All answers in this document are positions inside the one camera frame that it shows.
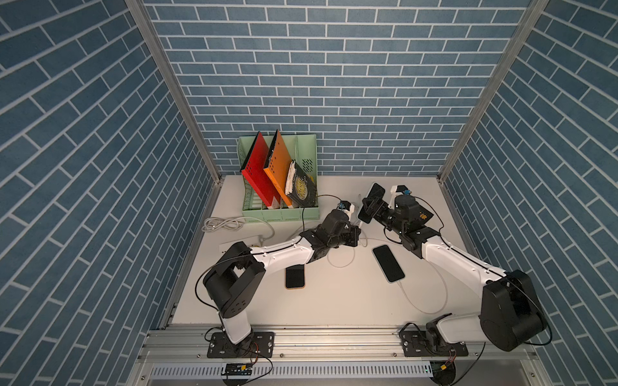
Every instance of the white cable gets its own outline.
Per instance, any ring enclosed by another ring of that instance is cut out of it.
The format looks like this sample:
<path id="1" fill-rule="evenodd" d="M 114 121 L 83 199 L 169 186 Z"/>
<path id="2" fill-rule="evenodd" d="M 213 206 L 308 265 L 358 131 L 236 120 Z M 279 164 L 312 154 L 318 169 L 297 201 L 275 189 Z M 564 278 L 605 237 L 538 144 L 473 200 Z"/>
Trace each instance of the white cable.
<path id="1" fill-rule="evenodd" d="M 434 270 L 434 271 L 436 271 L 436 273 L 438 274 L 438 276 L 440 276 L 440 279 L 442 279 L 442 284 L 444 285 L 444 294 L 445 294 L 445 295 L 444 295 L 444 303 L 442 304 L 442 307 L 440 307 L 440 309 L 439 309 L 439 310 L 434 311 L 434 312 L 432 312 L 432 313 L 428 313 L 427 311 L 423 311 L 422 309 L 420 309 L 420 308 L 416 307 L 416 306 L 414 305 L 414 303 L 412 303 L 412 302 L 410 301 L 410 298 L 408 297 L 408 294 L 406 294 L 406 292 L 405 292 L 405 290 L 404 290 L 404 286 L 401 284 L 401 280 L 398 280 L 398 281 L 397 281 L 397 284 L 399 285 L 399 288 L 401 288 L 401 292 L 404 294 L 405 299 L 408 301 L 408 303 L 410 303 L 410 305 L 411 305 L 412 307 L 416 308 L 416 310 L 417 310 L 419 313 L 422 313 L 422 314 L 425 314 L 425 315 L 435 315 L 435 314 L 439 314 L 439 313 L 441 313 L 441 312 L 442 312 L 442 310 L 446 308 L 446 303 L 448 303 L 448 302 L 449 302 L 449 290 L 447 289 L 447 287 L 446 287 L 446 281 L 444 281 L 444 277 L 440 274 L 440 272 L 438 272 L 438 270 L 437 270 L 437 269 L 433 266 L 433 264 L 432 264 L 432 263 L 428 262 L 427 264 L 429 264 L 429 265 L 433 268 L 433 270 Z"/>
<path id="2" fill-rule="evenodd" d="M 365 239 L 367 239 L 367 240 L 377 240 L 377 241 L 381 241 L 381 242 L 383 242 L 383 243 L 391 243 L 391 244 L 394 244 L 394 245 L 397 245 L 397 246 L 401 246 L 401 247 L 403 248 L 403 246 L 402 246 L 402 245 L 397 244 L 397 243 L 394 243 L 393 241 L 387 241 L 387 240 L 382 240 L 382 239 L 379 239 L 379 238 L 373 238 L 373 237 L 365 237 Z M 440 307 L 440 309 L 439 309 L 439 310 L 437 310 L 437 311 L 435 311 L 435 312 L 433 312 L 433 313 L 428 313 L 428 312 L 423 311 L 422 309 L 420 309 L 420 308 L 416 307 L 416 306 L 414 305 L 414 303 L 412 303 L 412 302 L 410 301 L 410 298 L 408 297 L 408 294 L 406 294 L 406 292 L 405 292 L 405 290 L 404 290 L 404 286 L 401 284 L 401 280 L 398 280 L 398 281 L 397 281 L 397 284 L 399 285 L 399 288 L 401 288 L 401 292 L 404 294 L 405 299 L 408 301 L 408 303 L 410 303 L 410 305 L 411 305 L 412 307 L 414 307 L 414 308 L 415 308 L 418 312 L 420 312 L 420 313 L 422 313 L 422 314 L 425 314 L 425 315 L 434 315 L 434 314 L 437 314 L 437 313 L 442 312 L 442 310 L 444 310 L 444 308 L 446 308 L 446 303 L 448 303 L 448 302 L 449 302 L 449 289 L 448 289 L 448 287 L 446 287 L 446 281 L 444 280 L 444 277 L 442 276 L 442 274 L 440 273 L 440 271 L 438 271 L 438 270 L 437 270 L 437 268 L 435 268 L 435 267 L 433 266 L 433 264 L 432 264 L 432 263 L 427 262 L 427 264 L 429 264 L 429 266 L 430 266 L 430 267 L 431 267 L 434 271 L 436 271 L 436 273 L 438 274 L 438 276 L 440 276 L 440 280 L 442 280 L 442 285 L 444 286 L 444 294 L 445 294 L 445 295 L 444 295 L 444 303 L 442 304 L 442 307 Z"/>
<path id="3" fill-rule="evenodd" d="M 350 260 L 350 262 L 347 263 L 344 266 L 336 266 L 331 261 L 331 257 L 329 256 L 330 253 L 331 253 L 331 250 L 329 250 L 328 253 L 326 254 L 326 260 L 328 261 L 328 264 L 332 265 L 335 268 L 345 268 L 345 267 L 349 266 L 350 264 L 352 264 L 354 262 L 354 258 L 356 258 L 356 249 L 354 247 L 352 247 L 352 260 Z"/>
<path id="4" fill-rule="evenodd" d="M 250 217 L 250 216 L 240 216 L 240 217 L 235 217 L 233 219 L 222 219 L 220 217 L 209 217 L 204 221 L 204 226 L 201 228 L 201 230 L 202 232 L 206 232 L 206 233 L 212 233 L 219 229 L 225 229 L 231 232 L 236 232 L 236 231 L 239 231 L 243 227 L 243 225 L 246 224 L 245 222 L 240 221 L 242 219 L 257 220 L 259 222 L 262 222 L 268 225 L 268 227 L 271 229 L 271 232 L 273 234 L 270 235 L 269 237 L 262 239 L 262 242 L 274 237 L 274 228 L 271 224 L 257 217 Z"/>

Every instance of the orange binder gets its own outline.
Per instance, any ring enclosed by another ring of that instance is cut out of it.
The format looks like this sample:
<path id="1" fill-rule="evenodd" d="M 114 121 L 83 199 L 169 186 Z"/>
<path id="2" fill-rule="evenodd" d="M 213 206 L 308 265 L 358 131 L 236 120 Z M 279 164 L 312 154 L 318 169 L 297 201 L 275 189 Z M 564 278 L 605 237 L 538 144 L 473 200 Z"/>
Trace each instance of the orange binder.
<path id="1" fill-rule="evenodd" d="M 283 142 L 283 138 L 277 130 L 268 150 L 264 172 L 270 178 L 288 208 L 292 208 L 292 200 L 286 196 L 287 171 L 290 169 L 291 163 L 292 158 L 287 150 L 286 143 Z"/>

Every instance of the black book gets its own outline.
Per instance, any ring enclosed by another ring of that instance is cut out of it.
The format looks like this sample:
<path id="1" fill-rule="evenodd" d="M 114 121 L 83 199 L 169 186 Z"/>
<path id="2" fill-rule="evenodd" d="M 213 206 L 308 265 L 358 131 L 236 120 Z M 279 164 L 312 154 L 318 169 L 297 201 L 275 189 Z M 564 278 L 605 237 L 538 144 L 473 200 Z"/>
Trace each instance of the black book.
<path id="1" fill-rule="evenodd" d="M 318 187 L 294 161 L 290 164 L 286 180 L 286 195 L 301 208 L 312 208 L 318 197 Z"/>

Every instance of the white table surface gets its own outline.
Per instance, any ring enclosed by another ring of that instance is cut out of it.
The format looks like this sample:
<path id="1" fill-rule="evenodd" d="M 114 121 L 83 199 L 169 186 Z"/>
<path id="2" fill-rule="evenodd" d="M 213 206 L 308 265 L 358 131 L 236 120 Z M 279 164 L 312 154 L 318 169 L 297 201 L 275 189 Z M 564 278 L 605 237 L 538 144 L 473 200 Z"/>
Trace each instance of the white table surface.
<path id="1" fill-rule="evenodd" d="M 442 234 L 456 246 L 464 248 L 455 222 L 448 210 L 438 183 L 433 177 L 318 177 L 320 194 L 332 194 L 341 199 L 360 204 L 373 182 L 382 185 L 387 193 L 393 185 L 406 185 L 412 194 L 429 202 L 445 223 Z M 244 186 L 242 176 L 231 175 L 225 178 L 212 216 L 241 216 Z M 323 220 L 337 204 L 337 199 L 320 197 L 320 215 Z M 280 243 L 291 238 L 293 232 L 302 227 L 300 221 L 271 223 L 275 229 L 274 238 L 266 244 Z M 307 227 L 314 227 L 318 221 L 306 221 Z M 438 229 L 440 221 L 434 216 L 428 226 Z M 247 307 L 249 321 L 253 325 L 357 325 L 392 326 L 406 322 L 424 324 L 444 313 L 469 313 L 480 310 L 480 299 L 463 283 L 448 272 L 436 267 L 447 283 L 448 302 L 439 314 L 426 315 L 413 308 L 405 299 L 396 283 L 388 283 L 380 269 L 372 248 L 388 244 L 401 268 L 405 272 L 402 286 L 416 307 L 426 312 L 436 312 L 442 306 L 446 292 L 442 280 L 425 260 L 418 259 L 401 246 L 386 242 L 383 228 L 376 221 L 361 225 L 359 244 L 365 244 L 366 235 L 378 240 L 367 240 L 365 248 L 342 246 L 329 253 L 333 264 L 345 268 L 335 268 L 326 257 L 305 267 L 305 288 L 288 290 L 285 288 L 285 270 L 262 280 L 251 303 Z M 214 264 L 220 257 L 219 244 L 243 238 L 270 235 L 270 229 L 261 223 L 247 224 L 238 232 L 218 230 L 206 233 L 193 263 L 191 272 L 180 301 L 173 324 L 218 324 L 216 311 L 204 306 L 194 294 L 195 282 L 200 274 Z M 395 233 L 389 235 L 396 239 Z M 210 301 L 206 288 L 198 286 L 200 297 Z"/>

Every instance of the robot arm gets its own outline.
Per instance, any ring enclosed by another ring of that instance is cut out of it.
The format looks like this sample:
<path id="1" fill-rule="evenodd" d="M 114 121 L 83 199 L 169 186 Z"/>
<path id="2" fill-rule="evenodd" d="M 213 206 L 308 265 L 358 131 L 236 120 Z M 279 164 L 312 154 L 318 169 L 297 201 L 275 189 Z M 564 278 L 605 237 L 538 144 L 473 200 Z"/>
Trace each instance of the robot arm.
<path id="1" fill-rule="evenodd" d="M 340 206 L 349 209 L 350 203 Z M 326 256 L 340 245 L 357 246 L 360 229 L 350 224 L 348 215 L 333 209 L 324 222 L 284 243 L 249 248 L 234 243 L 204 276 L 203 284 L 219 309 L 221 322 L 233 345 L 251 334 L 245 308 L 264 276 L 297 264 L 308 264 Z"/>
<path id="2" fill-rule="evenodd" d="M 425 224 L 433 216 L 410 191 L 398 186 L 391 209 L 382 200 L 385 191 L 374 184 L 363 199 L 358 218 L 377 220 L 399 235 L 402 246 L 420 259 L 442 267 L 481 298 L 481 312 L 441 316 L 427 325 L 432 345 L 463 341 L 490 341 L 504 351 L 513 350 L 547 327 L 547 320 L 534 286 L 520 270 L 507 272 L 469 253 L 459 251 L 442 235 Z"/>

